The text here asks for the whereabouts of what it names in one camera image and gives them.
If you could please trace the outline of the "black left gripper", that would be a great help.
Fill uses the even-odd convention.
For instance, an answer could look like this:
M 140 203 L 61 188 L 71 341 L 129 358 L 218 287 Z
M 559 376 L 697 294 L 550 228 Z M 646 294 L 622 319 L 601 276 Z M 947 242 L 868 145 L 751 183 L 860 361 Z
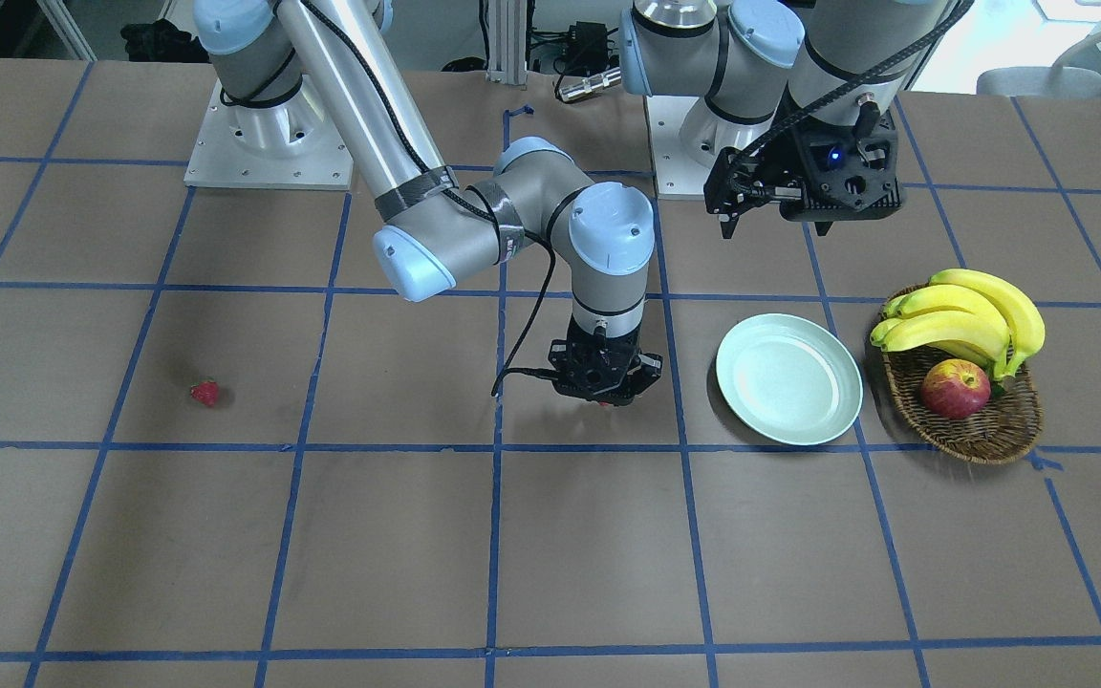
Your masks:
M 826 238 L 833 223 L 882 221 L 904 206 L 896 175 L 898 130 L 877 105 L 860 105 L 855 122 L 844 125 L 805 118 L 792 127 L 784 149 L 786 170 L 802 190 L 799 200 L 782 203 L 776 184 L 762 179 L 762 148 L 718 151 L 704 182 L 704 205 L 718 218 L 723 240 L 733 239 L 748 210 L 766 204 L 781 203 L 786 221 L 813 223 L 817 238 Z

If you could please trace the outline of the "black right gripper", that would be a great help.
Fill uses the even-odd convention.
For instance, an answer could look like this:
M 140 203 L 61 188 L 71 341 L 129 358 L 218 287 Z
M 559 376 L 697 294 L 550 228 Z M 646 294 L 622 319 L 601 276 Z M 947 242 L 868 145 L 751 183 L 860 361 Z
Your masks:
M 586 334 L 573 323 L 550 342 L 550 384 L 560 396 L 626 406 L 659 380 L 663 357 L 639 348 L 639 326 L 608 338 L 603 328 Z

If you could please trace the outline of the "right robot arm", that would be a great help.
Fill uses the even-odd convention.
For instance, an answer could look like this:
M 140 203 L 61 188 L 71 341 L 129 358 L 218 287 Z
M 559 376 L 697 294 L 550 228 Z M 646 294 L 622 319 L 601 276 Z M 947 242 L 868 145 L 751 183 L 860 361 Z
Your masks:
M 314 86 L 361 170 L 383 226 L 372 247 L 403 299 L 427 301 L 536 244 L 573 279 L 573 318 L 550 343 L 559 395 L 628 405 L 659 379 L 639 348 L 654 209 L 637 188 L 595 183 L 539 136 L 508 145 L 484 182 L 460 186 L 362 1 L 197 1 L 193 17 L 224 106 L 259 112 Z

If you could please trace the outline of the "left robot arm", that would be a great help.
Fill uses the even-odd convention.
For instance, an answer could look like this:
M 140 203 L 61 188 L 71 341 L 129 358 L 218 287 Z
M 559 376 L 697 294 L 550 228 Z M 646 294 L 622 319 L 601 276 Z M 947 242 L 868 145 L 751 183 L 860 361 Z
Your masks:
M 693 97 L 682 148 L 707 171 L 704 207 L 731 238 L 776 204 L 786 221 L 882 221 L 900 212 L 890 112 L 969 1 L 634 1 L 621 17 L 629 92 Z

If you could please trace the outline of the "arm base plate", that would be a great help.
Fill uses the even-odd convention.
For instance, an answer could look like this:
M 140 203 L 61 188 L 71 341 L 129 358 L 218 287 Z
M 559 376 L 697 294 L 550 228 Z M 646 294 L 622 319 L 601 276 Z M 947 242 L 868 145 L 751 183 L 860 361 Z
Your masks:
M 648 143 L 661 199 L 700 201 L 731 122 L 718 117 L 704 97 L 645 99 Z
M 228 106 L 214 84 L 184 183 L 242 190 L 350 190 L 355 162 L 317 87 L 268 109 Z

